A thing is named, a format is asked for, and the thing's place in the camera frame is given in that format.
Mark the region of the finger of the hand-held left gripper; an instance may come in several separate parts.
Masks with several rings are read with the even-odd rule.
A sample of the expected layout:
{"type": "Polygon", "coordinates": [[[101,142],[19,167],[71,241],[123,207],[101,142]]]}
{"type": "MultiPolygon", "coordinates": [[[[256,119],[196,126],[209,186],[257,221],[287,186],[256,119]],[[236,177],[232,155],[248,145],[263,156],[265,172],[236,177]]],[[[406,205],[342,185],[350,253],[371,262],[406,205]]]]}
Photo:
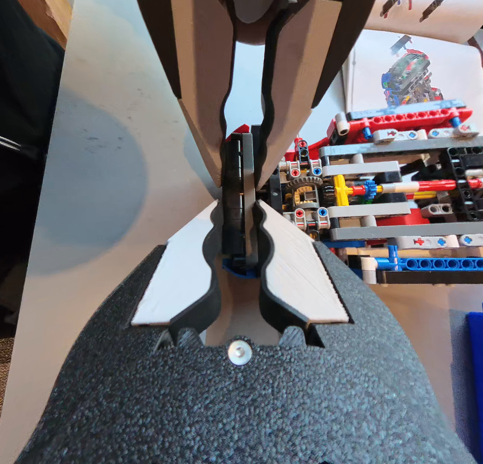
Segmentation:
{"type": "Polygon", "coordinates": [[[273,122],[265,137],[266,156],[257,174],[257,189],[274,172],[299,130],[310,116],[342,2],[308,0],[281,27],[274,54],[274,71],[263,123],[273,122]]]}
{"type": "Polygon", "coordinates": [[[221,186],[224,103],[230,92],[233,24],[219,0],[171,0],[179,104],[215,185],[221,186]]]}

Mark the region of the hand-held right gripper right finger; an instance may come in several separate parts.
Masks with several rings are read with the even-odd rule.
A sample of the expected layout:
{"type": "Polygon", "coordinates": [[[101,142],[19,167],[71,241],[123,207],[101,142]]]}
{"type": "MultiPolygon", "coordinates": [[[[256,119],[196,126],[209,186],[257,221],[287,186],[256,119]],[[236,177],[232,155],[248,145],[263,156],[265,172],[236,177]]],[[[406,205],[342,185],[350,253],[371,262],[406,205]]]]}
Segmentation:
{"type": "Polygon", "coordinates": [[[260,311],[277,331],[348,323],[349,315],[317,255],[313,240],[263,201],[257,201],[260,311]]]}

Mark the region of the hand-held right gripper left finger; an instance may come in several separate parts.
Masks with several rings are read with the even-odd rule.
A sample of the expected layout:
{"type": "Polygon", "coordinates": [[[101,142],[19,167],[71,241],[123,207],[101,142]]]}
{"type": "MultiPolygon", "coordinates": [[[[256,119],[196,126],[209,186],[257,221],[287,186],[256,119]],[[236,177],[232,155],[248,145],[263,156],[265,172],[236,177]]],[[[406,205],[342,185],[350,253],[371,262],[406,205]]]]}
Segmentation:
{"type": "Polygon", "coordinates": [[[214,257],[203,254],[209,234],[219,236],[214,201],[168,239],[164,252],[131,319],[132,326],[164,326],[177,333],[193,328],[202,334],[220,311],[214,257]]]}

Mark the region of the instruction booklet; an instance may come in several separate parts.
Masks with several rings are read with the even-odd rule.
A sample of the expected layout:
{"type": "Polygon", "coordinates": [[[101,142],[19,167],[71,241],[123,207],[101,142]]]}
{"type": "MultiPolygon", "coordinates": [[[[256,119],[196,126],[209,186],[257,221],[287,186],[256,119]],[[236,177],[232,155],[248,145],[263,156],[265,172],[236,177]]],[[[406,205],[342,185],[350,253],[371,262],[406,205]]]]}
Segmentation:
{"type": "Polygon", "coordinates": [[[482,111],[482,0],[376,0],[345,67],[346,110],[460,99],[482,111]]]}

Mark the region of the black segmented brick bar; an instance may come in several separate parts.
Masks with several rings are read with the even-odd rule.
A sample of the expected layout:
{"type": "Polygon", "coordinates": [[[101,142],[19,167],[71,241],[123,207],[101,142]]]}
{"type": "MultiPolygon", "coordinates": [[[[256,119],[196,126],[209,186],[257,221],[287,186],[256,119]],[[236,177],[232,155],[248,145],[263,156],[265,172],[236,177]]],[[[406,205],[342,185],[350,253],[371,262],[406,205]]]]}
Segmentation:
{"type": "Polygon", "coordinates": [[[223,145],[222,250],[232,257],[245,255],[242,141],[242,134],[233,133],[223,145]]]}

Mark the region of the toy brick car model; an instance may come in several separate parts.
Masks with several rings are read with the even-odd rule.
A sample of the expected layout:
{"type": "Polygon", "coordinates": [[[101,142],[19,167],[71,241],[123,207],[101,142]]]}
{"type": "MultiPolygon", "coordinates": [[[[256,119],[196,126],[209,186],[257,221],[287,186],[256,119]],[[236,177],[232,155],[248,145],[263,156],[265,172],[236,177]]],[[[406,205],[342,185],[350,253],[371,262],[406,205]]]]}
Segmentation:
{"type": "Polygon", "coordinates": [[[482,284],[482,131],[461,100],[338,113],[300,137],[256,190],[260,127],[227,140],[227,267],[254,276],[256,200],[325,244],[369,285],[482,284]]]}

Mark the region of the person's left hand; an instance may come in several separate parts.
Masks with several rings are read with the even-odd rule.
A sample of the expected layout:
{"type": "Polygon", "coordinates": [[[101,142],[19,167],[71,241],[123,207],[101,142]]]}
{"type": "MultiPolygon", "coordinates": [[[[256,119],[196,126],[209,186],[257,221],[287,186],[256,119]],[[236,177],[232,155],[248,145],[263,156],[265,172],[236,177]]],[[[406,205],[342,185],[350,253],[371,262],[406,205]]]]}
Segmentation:
{"type": "Polygon", "coordinates": [[[270,21],[246,23],[236,19],[237,41],[247,45],[264,45],[270,21]]]}

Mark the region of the person's dark clothing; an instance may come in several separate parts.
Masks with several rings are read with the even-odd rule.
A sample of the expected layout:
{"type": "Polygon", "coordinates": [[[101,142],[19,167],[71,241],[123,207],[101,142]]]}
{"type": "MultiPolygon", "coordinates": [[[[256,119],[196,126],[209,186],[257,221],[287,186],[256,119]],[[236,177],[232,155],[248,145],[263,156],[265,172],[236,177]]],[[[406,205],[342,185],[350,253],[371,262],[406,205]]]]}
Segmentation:
{"type": "Polygon", "coordinates": [[[1,338],[15,334],[64,53],[1,0],[1,338]]]}

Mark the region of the blue plastic bin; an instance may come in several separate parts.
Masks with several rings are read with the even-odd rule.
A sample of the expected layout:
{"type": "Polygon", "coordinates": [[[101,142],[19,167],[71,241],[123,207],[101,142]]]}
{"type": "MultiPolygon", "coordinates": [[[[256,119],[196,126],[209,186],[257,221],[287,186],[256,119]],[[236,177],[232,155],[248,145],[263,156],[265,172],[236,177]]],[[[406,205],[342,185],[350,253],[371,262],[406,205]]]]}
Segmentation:
{"type": "Polygon", "coordinates": [[[478,405],[479,442],[482,448],[482,312],[467,314],[470,345],[473,359],[475,392],[478,405]]]}

